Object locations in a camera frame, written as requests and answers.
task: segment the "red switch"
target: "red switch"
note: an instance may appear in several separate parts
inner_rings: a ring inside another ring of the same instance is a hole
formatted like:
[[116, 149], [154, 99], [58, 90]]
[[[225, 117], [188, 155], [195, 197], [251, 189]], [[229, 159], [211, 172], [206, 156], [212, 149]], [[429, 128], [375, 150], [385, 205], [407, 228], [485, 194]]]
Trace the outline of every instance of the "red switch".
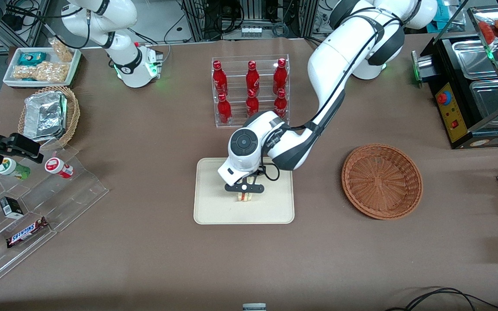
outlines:
[[447, 101], [447, 94], [445, 93], [441, 93], [439, 94], [439, 96], [437, 96], [437, 103], [442, 105], [442, 104], [445, 104], [445, 102]]

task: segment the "wicker basket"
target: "wicker basket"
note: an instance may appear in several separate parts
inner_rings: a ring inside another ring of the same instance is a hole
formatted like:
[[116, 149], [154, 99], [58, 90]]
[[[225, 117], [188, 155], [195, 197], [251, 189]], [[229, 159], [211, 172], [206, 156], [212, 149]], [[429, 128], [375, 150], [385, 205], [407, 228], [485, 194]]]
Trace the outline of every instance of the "wicker basket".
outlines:
[[[74, 96], [73, 91], [65, 86], [48, 86], [36, 92], [36, 94], [48, 92], [48, 91], [61, 91], [67, 98], [67, 132], [59, 138], [59, 143], [62, 146], [67, 144], [69, 140], [74, 135], [76, 127], [78, 125], [78, 119], [80, 118], [80, 107], [78, 105], [78, 100]], [[24, 132], [24, 116], [26, 115], [26, 105], [22, 108], [22, 114], [20, 115], [20, 120], [18, 121], [18, 132], [22, 134]]]
[[359, 211], [382, 220], [410, 214], [423, 192], [415, 163], [403, 151], [385, 144], [353, 150], [343, 165], [342, 186]]

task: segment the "yellow control panel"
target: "yellow control panel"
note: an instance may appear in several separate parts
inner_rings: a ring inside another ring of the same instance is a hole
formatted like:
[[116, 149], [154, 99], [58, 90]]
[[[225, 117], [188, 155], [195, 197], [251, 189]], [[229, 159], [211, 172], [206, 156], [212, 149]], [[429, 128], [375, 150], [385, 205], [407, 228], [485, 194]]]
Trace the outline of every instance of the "yellow control panel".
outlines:
[[460, 114], [460, 110], [453, 95], [453, 90], [451, 90], [449, 83], [435, 94], [435, 100], [441, 111], [441, 116], [443, 117], [443, 122], [445, 122], [445, 128], [447, 128], [449, 138], [451, 139], [451, 142], [454, 143], [459, 138], [466, 135], [468, 128], [466, 128], [466, 124], [464, 124], [464, 119], [462, 118], [462, 114]]

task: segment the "table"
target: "table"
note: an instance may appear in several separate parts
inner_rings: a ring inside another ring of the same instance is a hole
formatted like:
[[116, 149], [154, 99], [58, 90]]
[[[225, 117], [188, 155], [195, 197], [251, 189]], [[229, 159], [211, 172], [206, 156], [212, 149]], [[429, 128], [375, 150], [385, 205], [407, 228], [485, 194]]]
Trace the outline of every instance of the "table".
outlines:
[[[430, 286], [498, 305], [498, 148], [449, 149], [431, 93], [411, 82], [410, 52], [430, 37], [408, 35], [377, 79], [349, 80], [340, 111], [293, 174], [289, 225], [197, 225], [195, 168], [226, 157], [233, 132], [214, 124], [211, 57], [289, 53], [299, 125], [318, 104], [306, 74], [312, 44], [175, 45], [163, 78], [141, 89], [117, 79], [103, 50], [84, 50], [71, 145], [111, 191], [0, 280], [0, 310], [235, 311], [262, 301], [270, 311], [380, 311]], [[2, 87], [0, 133], [16, 130], [32, 93]], [[423, 199], [401, 220], [370, 219], [342, 192], [345, 157], [373, 142], [400, 148], [423, 175]], [[425, 305], [435, 303], [466, 305]]]

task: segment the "coca-cola bottle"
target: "coca-cola bottle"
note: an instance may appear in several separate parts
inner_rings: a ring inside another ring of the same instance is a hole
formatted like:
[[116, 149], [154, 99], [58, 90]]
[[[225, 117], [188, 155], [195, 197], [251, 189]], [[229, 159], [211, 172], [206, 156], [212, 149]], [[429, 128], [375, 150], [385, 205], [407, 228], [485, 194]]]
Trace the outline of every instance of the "coca-cola bottle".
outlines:
[[245, 76], [245, 82], [247, 82], [247, 90], [254, 90], [255, 95], [259, 95], [259, 73], [257, 72], [257, 63], [254, 60], [250, 60], [248, 66], [249, 71]]
[[228, 95], [228, 81], [226, 73], [222, 69], [222, 64], [219, 60], [213, 61], [213, 82], [218, 93], [223, 92]]
[[285, 82], [287, 81], [287, 70], [285, 69], [285, 59], [278, 59], [278, 67], [274, 72], [274, 85], [272, 87], [272, 92], [278, 94], [279, 89], [285, 88]]
[[287, 108], [287, 100], [285, 99], [285, 90], [278, 90], [278, 97], [274, 101], [274, 112], [278, 114], [280, 118], [285, 117], [285, 109]]
[[255, 90], [247, 90], [247, 100], [245, 100], [245, 104], [247, 105], [248, 118], [259, 112], [259, 100], [257, 99]]
[[230, 125], [232, 123], [232, 108], [230, 103], [226, 100], [226, 94], [220, 92], [218, 94], [218, 114], [220, 116], [220, 123]]

